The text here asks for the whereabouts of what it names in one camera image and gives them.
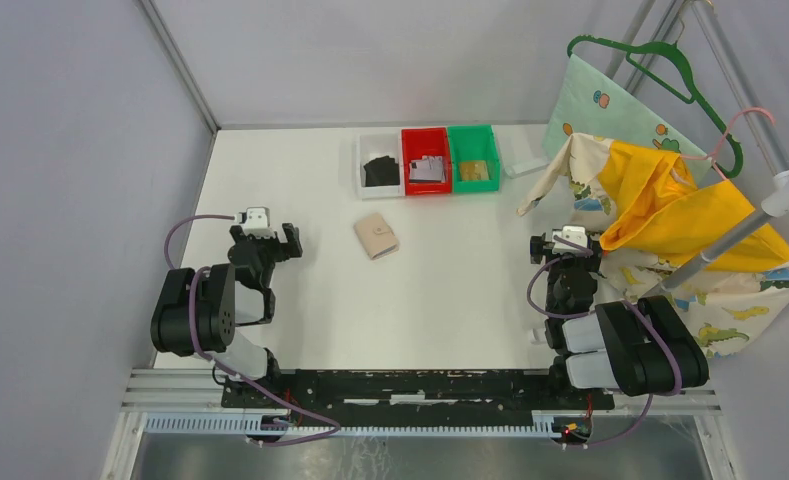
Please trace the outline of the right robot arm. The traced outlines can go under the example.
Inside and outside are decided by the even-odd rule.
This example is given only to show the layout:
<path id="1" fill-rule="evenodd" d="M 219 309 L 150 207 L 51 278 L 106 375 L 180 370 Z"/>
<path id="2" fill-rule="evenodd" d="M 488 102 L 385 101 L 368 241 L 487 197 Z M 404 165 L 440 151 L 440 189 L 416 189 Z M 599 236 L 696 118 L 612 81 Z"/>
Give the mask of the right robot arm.
<path id="1" fill-rule="evenodd" d="M 542 304 L 533 283 L 526 298 L 544 317 L 533 342 L 556 353 L 547 382 L 555 405 L 572 408 L 588 389 L 672 396 L 708 382 L 706 357 L 665 297 L 596 302 L 603 251 L 585 230 L 534 236 L 529 254 L 534 280 L 546 282 Z"/>

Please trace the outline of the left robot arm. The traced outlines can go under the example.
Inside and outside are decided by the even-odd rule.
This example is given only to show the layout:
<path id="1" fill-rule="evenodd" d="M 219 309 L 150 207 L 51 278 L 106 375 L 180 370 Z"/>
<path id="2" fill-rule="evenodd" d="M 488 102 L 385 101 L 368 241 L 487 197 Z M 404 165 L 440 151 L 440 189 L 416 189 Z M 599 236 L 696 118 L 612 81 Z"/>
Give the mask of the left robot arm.
<path id="1" fill-rule="evenodd" d="M 212 361 L 238 381 L 247 378 L 245 392 L 260 407 L 276 405 L 284 381 L 274 354 L 241 337 L 237 329 L 267 325 L 275 315 L 271 280 L 277 264 L 300 258 L 300 231 L 282 225 L 284 237 L 257 237 L 240 226 L 230 228 L 234 245 L 228 261 L 205 272 L 192 268 L 168 271 L 151 319 L 150 337 L 160 353 L 198 356 Z M 262 314 L 253 321 L 236 320 L 235 286 L 261 295 Z"/>

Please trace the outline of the beige card holder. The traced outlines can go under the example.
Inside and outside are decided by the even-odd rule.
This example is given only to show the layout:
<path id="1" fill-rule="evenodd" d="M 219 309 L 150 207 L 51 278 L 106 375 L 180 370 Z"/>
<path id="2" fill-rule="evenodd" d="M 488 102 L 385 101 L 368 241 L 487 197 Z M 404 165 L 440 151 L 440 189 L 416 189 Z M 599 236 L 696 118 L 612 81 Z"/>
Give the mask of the beige card holder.
<path id="1" fill-rule="evenodd" d="M 380 213 L 358 220 L 354 232 L 370 260 L 377 260 L 399 250 L 399 240 Z"/>

